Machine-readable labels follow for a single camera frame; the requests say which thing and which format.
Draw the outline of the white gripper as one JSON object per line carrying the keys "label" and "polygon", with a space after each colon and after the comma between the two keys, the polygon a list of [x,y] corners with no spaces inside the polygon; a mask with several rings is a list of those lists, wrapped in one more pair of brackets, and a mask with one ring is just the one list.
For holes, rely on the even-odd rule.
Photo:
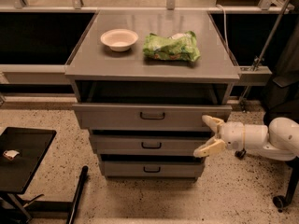
{"label": "white gripper", "polygon": [[226,122],[223,119],[203,115],[202,121],[214,133],[221,128],[221,139],[212,137],[206,143],[198,147],[193,156],[196,158],[204,158],[213,154],[217,154],[226,149],[241,151],[244,148],[244,130],[245,125],[241,122]]}

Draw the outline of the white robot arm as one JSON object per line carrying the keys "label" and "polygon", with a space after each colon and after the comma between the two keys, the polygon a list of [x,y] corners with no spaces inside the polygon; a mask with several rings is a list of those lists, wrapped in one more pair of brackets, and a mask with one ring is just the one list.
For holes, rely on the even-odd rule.
{"label": "white robot arm", "polygon": [[247,150],[277,161],[291,161],[299,157],[299,124],[288,118],[275,118],[268,126],[227,121],[208,115],[203,122],[214,135],[198,147],[193,156],[203,158],[234,150],[243,158]]}

